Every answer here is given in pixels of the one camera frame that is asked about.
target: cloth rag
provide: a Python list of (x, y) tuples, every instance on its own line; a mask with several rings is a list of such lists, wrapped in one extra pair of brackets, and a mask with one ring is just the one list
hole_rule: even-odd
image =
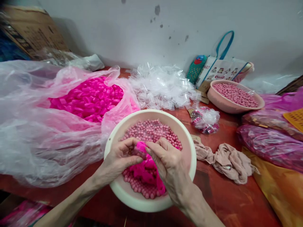
[(237, 184), (246, 184), (247, 177), (258, 172), (251, 164), (250, 159), (227, 143), (219, 145), (218, 150), (213, 153), (210, 147), (204, 146), (197, 140), (193, 140), (196, 148), (197, 159), (207, 161), (221, 174)]

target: printed bag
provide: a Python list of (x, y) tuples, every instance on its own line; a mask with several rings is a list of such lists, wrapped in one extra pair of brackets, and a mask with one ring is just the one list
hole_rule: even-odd
[[(221, 56), (218, 58), (220, 45), (222, 44), (223, 40), (229, 33), (231, 33), (231, 37), (227, 44), (227, 47), (225, 48)], [(239, 72), (241, 72), (241, 70), (247, 65), (247, 62), (235, 58), (231, 58), (230, 60), (223, 60), (233, 42), (234, 35), (235, 35), (234, 31), (227, 32), (222, 37), (216, 48), (217, 56), (216, 57), (209, 56), (207, 58), (207, 61), (196, 83), (196, 87), (199, 91), (207, 92), (208, 89), (210, 88), (210, 83), (213, 80), (217, 80), (217, 79), (233, 80), (234, 78), (237, 77)]]

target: table surface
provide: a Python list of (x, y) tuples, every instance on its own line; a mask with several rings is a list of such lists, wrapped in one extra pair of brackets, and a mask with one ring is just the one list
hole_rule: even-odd
[[(120, 76), (128, 77), (129, 74), (125, 72), (125, 69), (121, 69)], [(208, 107), (220, 111), (212, 103)], [(211, 147), (214, 152), (222, 143), (228, 143), (237, 150), (241, 150), (241, 144), (236, 135), (236, 129), (241, 123), (240, 116), (220, 111), (219, 131), (212, 135), (204, 135), (191, 126), (186, 109), (166, 112), (178, 118), (191, 134), (200, 136), (202, 143)], [(0, 189), (33, 201), (56, 206), (84, 183), (101, 163), (102, 161), (93, 163), (69, 182), (49, 189), (27, 188), (18, 184), (12, 176), (0, 175)], [(253, 177), (248, 178), (247, 184), (238, 185), (218, 173), (208, 163), (197, 161), (194, 183), (201, 189), (206, 201), (226, 227), (281, 226)], [(113, 226), (124, 226), (125, 220), (126, 226), (132, 227), (194, 226), (176, 207), (157, 213), (135, 211), (124, 205), (109, 186), (100, 190), (83, 207), (79, 215)]]

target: orange plastic basket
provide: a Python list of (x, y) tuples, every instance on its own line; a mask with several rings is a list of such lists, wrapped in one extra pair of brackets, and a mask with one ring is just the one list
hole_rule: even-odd
[(283, 114), (294, 127), (303, 133), (303, 108)]

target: forearm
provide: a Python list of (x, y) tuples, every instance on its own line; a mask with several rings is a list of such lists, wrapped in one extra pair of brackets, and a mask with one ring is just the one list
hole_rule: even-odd
[(34, 227), (68, 226), (81, 208), (100, 190), (94, 187), (92, 178), (87, 179), (69, 197), (43, 216)]
[(181, 211), (198, 227), (224, 227), (205, 201), (201, 190), (193, 183), (189, 188), (190, 196), (183, 201)]

